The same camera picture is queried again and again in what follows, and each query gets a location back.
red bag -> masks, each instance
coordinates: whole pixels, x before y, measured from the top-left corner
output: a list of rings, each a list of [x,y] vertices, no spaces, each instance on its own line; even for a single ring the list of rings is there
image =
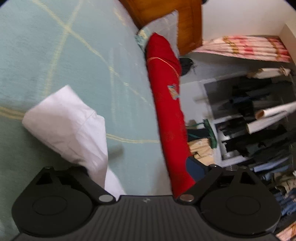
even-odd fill
[[[181,65],[169,42],[154,33],[146,47],[147,69],[158,119],[160,140],[174,197],[195,184],[186,171],[191,156],[179,103]]]

beige cloth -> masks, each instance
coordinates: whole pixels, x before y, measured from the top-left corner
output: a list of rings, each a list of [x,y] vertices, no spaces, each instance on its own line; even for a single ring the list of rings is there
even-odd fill
[[[293,174],[283,174],[281,172],[277,172],[274,174],[274,180],[276,183],[275,187],[281,186],[286,189],[287,193],[285,197],[288,197],[289,192],[293,188],[296,188],[296,177]]]
[[[214,164],[214,153],[213,149],[209,145],[207,138],[202,138],[188,142],[191,154],[194,158],[200,161],[202,164],[208,166]]]

white cloth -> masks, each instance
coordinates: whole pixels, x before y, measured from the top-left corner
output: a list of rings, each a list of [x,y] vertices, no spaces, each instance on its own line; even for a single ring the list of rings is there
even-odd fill
[[[107,168],[105,119],[66,85],[28,110],[24,127],[67,161],[84,166],[90,178],[117,199],[125,192]]]

ribbed black surface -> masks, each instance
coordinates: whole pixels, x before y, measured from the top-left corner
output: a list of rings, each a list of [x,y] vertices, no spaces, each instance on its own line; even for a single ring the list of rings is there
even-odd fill
[[[123,196],[114,205],[98,208],[80,229],[61,237],[20,234],[15,241],[237,241],[208,226],[194,207],[177,204],[171,196]],[[278,241],[269,234],[244,239]]]

white roll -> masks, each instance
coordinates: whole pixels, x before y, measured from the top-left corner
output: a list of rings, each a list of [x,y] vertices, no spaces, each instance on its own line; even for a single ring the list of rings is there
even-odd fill
[[[288,76],[290,74],[290,69],[285,69],[283,67],[280,68],[262,68],[258,69],[257,72],[248,73],[247,76],[249,78],[257,78],[257,79],[266,79],[273,78],[281,75]]]
[[[249,134],[260,131],[260,130],[276,123],[277,121],[281,120],[282,118],[284,118],[288,114],[289,113],[287,111],[284,111],[284,112],[278,113],[276,115],[273,115],[273,116],[270,116],[267,118],[261,118],[259,120],[248,123],[247,124],[247,131]]]
[[[288,114],[290,114],[290,113],[293,113],[295,110],[296,110],[296,101],[288,104],[278,105],[278,106],[264,109],[264,110],[259,110],[255,113],[255,118],[259,120],[261,118],[273,116],[281,112],[287,112]]]

